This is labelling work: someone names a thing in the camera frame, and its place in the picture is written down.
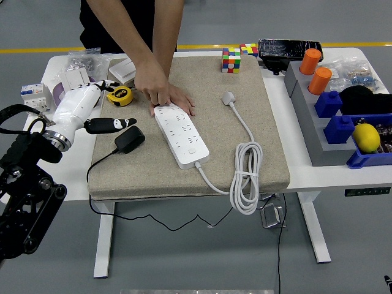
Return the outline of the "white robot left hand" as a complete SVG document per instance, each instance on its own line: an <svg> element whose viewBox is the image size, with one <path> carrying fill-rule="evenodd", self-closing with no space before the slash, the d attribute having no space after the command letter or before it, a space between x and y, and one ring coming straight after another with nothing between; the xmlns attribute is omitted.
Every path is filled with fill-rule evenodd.
<svg viewBox="0 0 392 294"><path fill-rule="evenodd" d="M74 143L75 133L84 128L89 134L112 134L134 125L137 120L93 118L89 119L103 91L113 92L118 82L101 80L80 85L66 92L54 115L54 124L48 127L44 137L60 151L67 151Z"/></svg>

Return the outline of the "person's right hand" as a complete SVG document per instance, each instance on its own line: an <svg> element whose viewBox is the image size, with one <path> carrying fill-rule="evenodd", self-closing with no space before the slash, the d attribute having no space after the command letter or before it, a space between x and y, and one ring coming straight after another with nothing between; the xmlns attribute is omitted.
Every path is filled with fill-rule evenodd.
<svg viewBox="0 0 392 294"><path fill-rule="evenodd" d="M168 79L153 55L135 62L135 86L153 105L170 103Z"/></svg>

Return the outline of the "person's left hand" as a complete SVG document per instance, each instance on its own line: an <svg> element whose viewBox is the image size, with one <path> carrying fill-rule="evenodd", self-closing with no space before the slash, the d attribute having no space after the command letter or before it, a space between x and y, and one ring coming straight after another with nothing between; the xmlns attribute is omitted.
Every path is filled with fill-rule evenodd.
<svg viewBox="0 0 392 294"><path fill-rule="evenodd" d="M149 112L151 117L154 116L154 109L158 105L173 103L185 111L189 116L195 116L195 102L191 96L186 94L182 89L171 83L167 84L167 90L164 92L162 99L159 98L160 92L148 91L147 98L149 99Z"/></svg>

